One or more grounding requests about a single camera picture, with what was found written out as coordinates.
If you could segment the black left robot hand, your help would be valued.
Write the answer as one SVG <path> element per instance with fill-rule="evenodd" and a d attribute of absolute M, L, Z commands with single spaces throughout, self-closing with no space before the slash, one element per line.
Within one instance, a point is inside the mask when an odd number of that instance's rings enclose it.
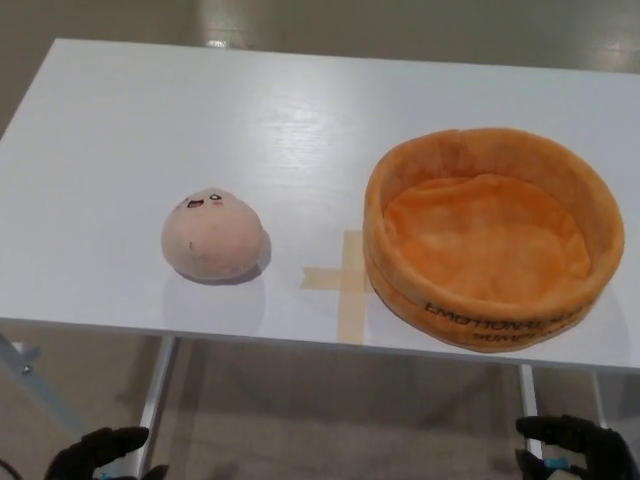
<path fill-rule="evenodd" d="M 141 426 L 105 427 L 88 433 L 53 458 L 44 480 L 98 479 L 97 469 L 142 448 L 149 434 Z"/>

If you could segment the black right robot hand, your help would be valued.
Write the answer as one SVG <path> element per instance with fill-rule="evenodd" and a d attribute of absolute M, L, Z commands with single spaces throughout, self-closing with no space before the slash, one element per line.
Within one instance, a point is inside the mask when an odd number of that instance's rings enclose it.
<path fill-rule="evenodd" d="M 629 445 L 615 430 L 570 415 L 524 416 L 516 430 L 527 440 L 538 440 L 581 454 L 586 465 L 542 460 L 525 449 L 515 451 L 524 479 L 637 479 L 639 468 Z"/>

